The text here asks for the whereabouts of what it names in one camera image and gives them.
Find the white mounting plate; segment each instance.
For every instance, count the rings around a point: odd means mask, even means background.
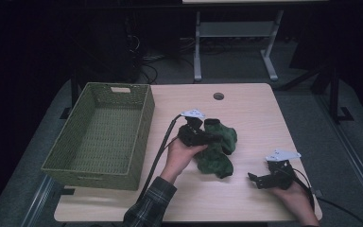
[[[298,152],[275,149],[273,154],[267,156],[265,159],[267,161],[271,161],[271,162],[280,162],[280,161],[285,161],[285,160],[295,159],[295,158],[300,158],[300,157],[302,157],[302,156]]]
[[[205,117],[204,113],[201,113],[199,110],[194,109],[191,111],[185,111],[185,112],[181,112],[182,116],[190,116],[190,117],[198,117],[198,118],[203,118]]]

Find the green rectangular basket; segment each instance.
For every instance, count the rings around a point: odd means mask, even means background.
[[[87,83],[42,171],[66,185],[137,190],[154,108],[149,85]]]

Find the plaid shirt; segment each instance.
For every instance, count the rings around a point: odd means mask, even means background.
[[[161,226],[176,190],[173,184],[157,177],[144,197],[126,212],[122,226]]]

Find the floor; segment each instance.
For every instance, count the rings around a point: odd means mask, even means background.
[[[193,53],[184,40],[183,55],[179,59],[161,58],[154,50],[146,55],[136,83],[178,84],[193,83]],[[267,40],[222,40],[203,47],[200,83],[268,83],[273,88],[290,82],[305,73],[289,68],[296,43],[278,42],[271,59],[278,73],[277,81],[270,81],[259,50]],[[353,89],[340,82],[339,107],[346,107],[354,121],[336,124],[328,114],[328,93],[313,95],[310,91],[314,78],[288,91],[274,95],[285,122],[302,154],[302,163],[316,195],[351,211],[363,219],[363,108]],[[61,114],[71,105],[69,81],[63,84],[51,107],[36,130],[26,152],[0,198],[1,226],[116,226],[119,223],[60,223],[54,212],[63,185],[42,174],[40,168],[61,131],[65,120]],[[363,223],[340,209],[320,201],[323,213],[321,226],[363,226]],[[249,226],[232,223],[227,226]],[[295,221],[268,223],[269,227],[299,226]]]

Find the dark floor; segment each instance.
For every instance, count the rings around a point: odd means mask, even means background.
[[[278,87],[305,72],[288,67],[296,44],[278,42],[272,50],[271,58],[280,78],[276,82],[271,82],[259,54],[259,49],[265,43],[266,40],[262,42],[234,40],[233,44],[228,45],[228,48],[221,53],[203,54],[201,83],[264,82],[272,87]],[[160,53],[152,52],[150,57],[156,54]],[[163,59],[150,63],[149,65],[158,72],[155,83],[193,83],[193,67],[189,63],[192,62],[193,55],[189,53],[182,57],[183,60],[178,61]],[[143,67],[143,69],[149,77],[154,78],[155,72],[152,68]],[[302,154],[302,162],[309,180],[318,195],[363,219],[363,180],[359,177],[361,174],[356,168],[356,163],[350,158],[349,152],[354,150],[363,164],[363,107],[354,90],[341,81],[338,104],[340,107],[348,108],[354,121],[336,124],[331,120],[325,107],[325,103],[328,103],[328,90],[323,95],[313,95],[310,91],[313,81],[314,78],[311,78],[288,91],[274,94],[296,148]],[[137,83],[147,83],[147,78],[142,74]],[[0,227],[63,226],[63,223],[56,222],[53,218],[62,185],[45,181],[47,187],[41,187],[44,175],[40,167],[64,124],[64,120],[60,119],[62,111],[70,105],[70,86],[67,82],[46,112],[0,198]],[[34,201],[40,188],[47,189]],[[327,203],[320,202],[320,207],[323,212],[321,226],[363,226],[355,218]],[[67,223],[66,227],[94,225],[113,226],[112,223]],[[268,223],[268,226],[290,227],[298,224],[278,222]]]

